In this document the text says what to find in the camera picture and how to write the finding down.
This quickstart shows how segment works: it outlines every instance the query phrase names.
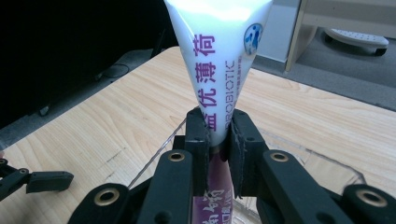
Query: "black object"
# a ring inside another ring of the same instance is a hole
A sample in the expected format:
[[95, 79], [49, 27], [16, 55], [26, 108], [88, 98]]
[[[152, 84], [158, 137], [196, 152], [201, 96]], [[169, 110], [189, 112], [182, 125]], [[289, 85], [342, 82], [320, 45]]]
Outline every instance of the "black object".
[[[332, 38], [331, 36], [325, 34], [324, 36], [324, 41], [328, 44], [332, 43], [332, 41], [334, 40], [334, 38]], [[375, 56], [382, 56], [387, 52], [387, 49], [376, 49], [375, 50]]]
[[25, 168], [16, 169], [0, 159], [0, 202], [26, 184], [26, 193], [68, 189], [73, 175], [66, 171], [32, 172]]
[[[93, 189], [69, 223], [191, 223], [191, 198], [202, 196], [207, 183], [203, 122], [198, 108], [189, 112], [186, 136], [175, 137], [151, 179], [131, 190]], [[229, 135], [235, 197], [257, 197], [262, 223], [396, 223], [396, 200], [386, 192], [352, 185], [340, 196], [322, 188], [291, 154], [269, 150], [245, 112], [233, 112]]]
[[162, 0], [6, 0], [0, 30], [0, 129], [45, 115], [130, 50], [177, 45]]

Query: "wooden table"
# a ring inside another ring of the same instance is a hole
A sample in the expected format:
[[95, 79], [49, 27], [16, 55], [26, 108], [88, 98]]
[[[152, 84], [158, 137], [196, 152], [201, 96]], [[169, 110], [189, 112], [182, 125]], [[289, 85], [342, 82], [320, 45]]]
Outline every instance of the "wooden table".
[[[0, 203], [1, 222], [66, 223], [91, 189], [128, 185], [195, 106], [179, 48], [168, 49], [6, 149], [14, 167], [75, 179], [62, 192], [22, 187]], [[396, 196], [394, 112], [254, 69], [237, 108], [259, 129], [348, 164]]]

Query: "blue logo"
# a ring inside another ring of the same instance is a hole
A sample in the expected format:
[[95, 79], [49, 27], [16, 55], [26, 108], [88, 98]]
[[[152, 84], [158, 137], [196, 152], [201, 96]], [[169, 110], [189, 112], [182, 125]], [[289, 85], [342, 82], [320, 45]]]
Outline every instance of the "blue logo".
[[248, 55], [255, 54], [262, 39], [262, 25], [254, 23], [245, 32], [245, 52]]

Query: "toothpaste tube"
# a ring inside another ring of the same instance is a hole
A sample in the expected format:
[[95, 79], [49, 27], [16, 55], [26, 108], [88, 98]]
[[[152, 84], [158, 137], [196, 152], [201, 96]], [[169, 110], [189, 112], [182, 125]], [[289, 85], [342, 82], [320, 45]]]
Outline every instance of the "toothpaste tube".
[[233, 187], [221, 151], [272, 0], [165, 0], [165, 4], [210, 131], [208, 192], [194, 198], [192, 223], [231, 223]]

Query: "wooden surface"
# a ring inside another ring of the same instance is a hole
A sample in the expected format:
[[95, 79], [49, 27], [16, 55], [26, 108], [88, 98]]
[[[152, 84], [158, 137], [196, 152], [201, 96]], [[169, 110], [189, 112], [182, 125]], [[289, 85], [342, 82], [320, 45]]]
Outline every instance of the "wooden surface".
[[[168, 49], [6, 149], [14, 167], [75, 179], [63, 192], [22, 187], [0, 202], [1, 222], [66, 223], [91, 189], [128, 185], [195, 106], [179, 48]], [[253, 69], [236, 107], [259, 129], [350, 165], [396, 196], [394, 112]]]

